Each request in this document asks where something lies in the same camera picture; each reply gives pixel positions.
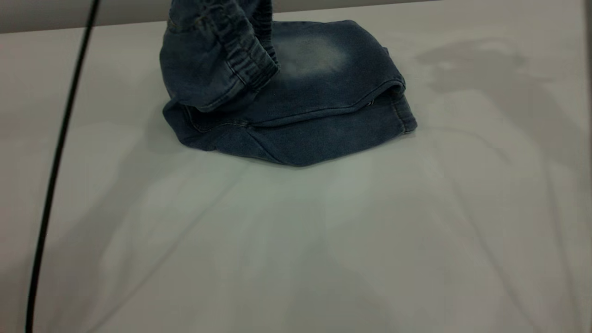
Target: gray wall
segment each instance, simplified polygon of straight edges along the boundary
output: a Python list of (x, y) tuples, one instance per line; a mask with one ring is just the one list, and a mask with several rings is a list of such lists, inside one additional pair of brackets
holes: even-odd
[[(421, 0), (274, 0), (276, 12)], [(0, 0), (0, 33), (84, 25), (90, 0)], [(102, 0), (99, 25), (164, 21), (170, 0)]]

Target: white table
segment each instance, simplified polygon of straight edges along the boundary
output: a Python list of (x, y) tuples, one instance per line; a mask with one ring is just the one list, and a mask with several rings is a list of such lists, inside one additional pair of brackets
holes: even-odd
[[(352, 19), (408, 82), (414, 135), (296, 169), (181, 146), (165, 23), (94, 31), (36, 332), (590, 332), (580, 0), (444, 0)], [(81, 29), (0, 35), (0, 326), (20, 332)]]

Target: black cable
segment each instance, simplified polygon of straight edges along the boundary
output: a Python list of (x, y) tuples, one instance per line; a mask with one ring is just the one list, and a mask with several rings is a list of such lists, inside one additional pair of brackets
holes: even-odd
[(37, 248), (35, 249), (33, 272), (31, 273), (31, 284), (29, 285), (29, 295), (27, 298), (27, 317), (25, 319), (25, 333), (33, 333), (37, 286), (39, 284), (39, 273), (41, 272), (41, 260), (43, 259), (43, 250), (45, 249), (49, 217), (52, 212), (53, 194), (56, 189), (56, 181), (60, 169), (60, 162), (62, 160), (62, 152), (64, 150), (64, 143), (66, 142), (66, 135), (68, 131), (68, 125), (70, 124), (70, 118), (72, 116), (74, 100), (76, 99), (76, 91), (78, 90), (78, 81), (80, 81), (82, 66), (86, 56), (86, 49), (88, 48), (88, 41), (91, 39), (91, 31), (95, 24), (96, 14), (99, 10), (99, 2), (101, 2), (101, 0), (92, 0), (91, 10), (89, 11), (88, 18), (86, 20), (86, 29), (84, 31), (84, 36), (82, 37), (82, 44), (78, 53), (78, 59), (76, 60), (76, 69), (74, 70), (72, 83), (70, 84), (70, 93), (68, 95), (68, 102), (64, 111), (62, 128), (60, 129), (60, 134), (57, 139), (56, 151), (53, 156), (52, 171), (49, 176), (49, 184), (47, 185), (43, 216), (41, 218), (41, 226), (39, 228), (39, 236), (37, 238)]

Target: jeans seam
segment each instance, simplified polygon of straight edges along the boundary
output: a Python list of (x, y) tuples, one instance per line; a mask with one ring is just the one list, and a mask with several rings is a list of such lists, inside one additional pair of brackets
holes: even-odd
[(231, 125), (231, 126), (238, 126), (238, 127), (246, 127), (247, 124), (237, 124), (237, 123), (222, 123), (222, 124), (216, 124), (215, 126), (213, 126), (210, 129), (202, 129), (199, 125), (197, 125), (194, 121), (193, 121), (193, 117), (191, 117), (191, 112), (189, 112), (189, 109), (187, 109), (187, 105), (185, 104), (181, 104), (183, 105), (183, 108), (185, 109), (185, 113), (187, 114), (187, 117), (189, 117), (189, 122), (191, 123), (191, 126), (193, 126), (193, 128), (195, 128), (198, 132), (200, 133), (208, 133), (211, 132), (212, 130), (221, 127), (221, 126), (227, 126), (227, 125)]
[(399, 113), (398, 108), (395, 106), (395, 99), (392, 96), (390, 96), (390, 100), (391, 100), (391, 107), (395, 111), (395, 115), (397, 116), (397, 118), (399, 119), (401, 124), (403, 124), (404, 133), (409, 133), (409, 131), (407, 130), (407, 125), (405, 124), (405, 121), (401, 118), (401, 114)]
[(214, 101), (212, 101), (212, 102), (210, 102), (210, 103), (208, 103), (208, 104), (206, 104), (206, 105), (202, 105), (201, 107), (202, 107), (202, 108), (209, 108), (209, 107), (211, 107), (212, 105), (216, 105), (216, 104), (222, 104), (222, 103), (226, 102), (226, 101), (224, 101), (224, 99), (228, 97), (228, 94), (230, 93), (230, 91), (232, 91), (232, 90), (234, 89), (234, 87), (236, 87), (236, 85), (237, 85), (239, 82), (242, 82), (242, 80), (240, 79), (240, 77), (239, 77), (239, 81), (236, 81), (236, 82), (235, 82), (235, 83), (232, 85), (232, 87), (228, 88), (228, 90), (226, 90), (225, 92), (223, 92), (223, 93), (220, 95), (220, 97), (216, 98)]
[(202, 15), (202, 16), (196, 18), (195, 21), (193, 22), (193, 24), (188, 26), (187, 28), (183, 28), (180, 25), (175, 24), (170, 17), (168, 19), (168, 23), (175, 28), (175, 30), (171, 31), (171, 32), (173, 32), (173, 33), (188, 33), (188, 32), (197, 30), (198, 29), (197, 24), (199, 22), (201, 22), (202, 20), (204, 20), (205, 18), (206, 18), (205, 15)]
[(280, 118), (274, 118), (274, 119), (268, 119), (268, 120), (264, 120), (264, 121), (259, 121), (257, 123), (252, 123), (251, 125), (261, 125), (270, 121), (276, 121), (276, 120), (281, 120), (281, 119), (285, 119), (285, 118), (290, 118), (290, 117), (294, 117), (294, 116), (301, 116), (301, 115), (305, 115), (305, 114), (309, 114), (309, 113), (315, 113), (315, 112), (320, 112), (320, 111), (325, 111), (325, 110), (340, 110), (340, 109), (344, 109), (344, 108), (351, 108), (354, 105), (356, 105), (357, 103), (359, 103), (360, 101), (362, 101), (364, 98), (368, 97), (369, 95), (371, 95), (373, 92), (375, 92), (376, 90), (379, 90), (382, 86), (384, 86), (385, 84), (392, 82), (392, 81), (396, 81), (401, 83), (399, 80), (397, 79), (392, 79), (392, 80), (388, 80), (383, 82), (380, 86), (378, 86), (376, 89), (372, 90), (371, 92), (367, 93), (366, 95), (364, 95), (362, 98), (360, 98), (359, 100), (355, 101), (354, 103), (344, 106), (344, 107), (335, 107), (335, 108), (320, 108), (320, 109), (316, 109), (316, 110), (312, 110), (312, 111), (308, 111), (308, 112), (304, 112), (304, 113), (299, 113), (299, 114), (294, 114), (291, 116), (285, 116), (285, 117), (280, 117)]
[(283, 162), (280, 162), (280, 160), (277, 159), (275, 156), (273, 156), (273, 154), (271, 154), (267, 149), (265, 149), (263, 147), (263, 145), (261, 145), (261, 143), (259, 142), (259, 140), (257, 140), (257, 138), (255, 138), (251, 133), (249, 133), (249, 131), (247, 129), (245, 129), (244, 131), (251, 137), (251, 139), (253, 139), (253, 141), (255, 141), (255, 143), (257, 143), (257, 145), (261, 148), (261, 150), (264, 153), (266, 153), (267, 155), (269, 155), (269, 157), (271, 157), (272, 159), (274, 159), (276, 163), (280, 163), (280, 164), (283, 163)]

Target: faded denim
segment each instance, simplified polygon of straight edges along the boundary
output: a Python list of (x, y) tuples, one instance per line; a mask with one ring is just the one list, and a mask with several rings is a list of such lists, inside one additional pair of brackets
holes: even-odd
[(181, 143), (304, 166), (417, 127), (403, 76), (367, 31), (271, 13), (269, 0), (173, 0), (160, 63)]

